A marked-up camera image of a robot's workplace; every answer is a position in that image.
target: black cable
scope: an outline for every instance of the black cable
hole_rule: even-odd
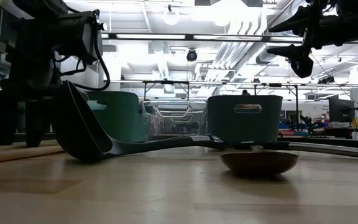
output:
[[[109,70],[107,69],[106,64],[104,63],[104,60],[103,60],[102,55],[101,55],[100,50],[99,50],[98,35],[99,35],[98,27],[95,26],[95,28],[94,28],[94,38],[93,38],[94,43],[93,44],[94,44],[94,49],[95,49],[96,55],[98,56],[100,64],[102,65],[104,73],[106,74],[106,79],[107,79],[106,84],[101,88],[92,88],[92,87],[83,86],[83,85],[74,83],[74,85],[77,86],[78,88],[83,88],[85,90],[90,90],[90,91],[103,91],[103,90],[106,90],[107,88],[109,88],[109,86],[110,86],[110,81],[111,81],[110,80],[110,73],[109,73]]]
[[[80,63],[82,62],[82,69],[78,69],[78,67],[80,67]],[[63,72],[60,73],[61,76],[63,75],[74,75],[76,73],[80,73],[80,72],[85,72],[86,71],[86,63],[84,62],[84,60],[82,59],[78,59],[77,61],[77,66],[75,67],[75,70],[69,71],[69,72]]]
[[[69,57],[71,57],[71,55],[66,55],[63,58],[56,60],[55,57],[53,58],[54,62],[64,62],[65,60],[67,60]]]
[[[67,6],[67,8],[68,8],[68,10],[70,10],[71,12],[74,12],[74,13],[79,13],[79,11],[78,11],[78,10],[73,9],[73,8],[72,8],[72,7],[70,7],[70,6]]]

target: computer monitor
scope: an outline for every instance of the computer monitor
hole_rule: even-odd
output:
[[[328,98],[330,122],[353,122],[354,102],[338,96]]]

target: wooden table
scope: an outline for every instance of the wooden table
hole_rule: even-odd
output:
[[[0,223],[357,223],[358,159],[301,153],[275,179],[239,179],[218,152],[169,149],[82,164],[0,163]]]

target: wooden bowl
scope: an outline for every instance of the wooden bowl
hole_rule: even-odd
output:
[[[266,176],[292,169],[298,156],[286,152],[246,152],[223,154],[221,160],[236,174]]]

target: bin handle cutout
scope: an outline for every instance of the bin handle cutout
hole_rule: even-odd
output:
[[[258,114],[262,111],[262,107],[258,104],[238,104],[234,107],[234,111],[240,114]]]
[[[181,111],[169,111],[168,107],[177,106]],[[157,105],[155,107],[157,109],[158,115],[162,118],[184,118],[189,110],[191,110],[191,106],[189,105]]]

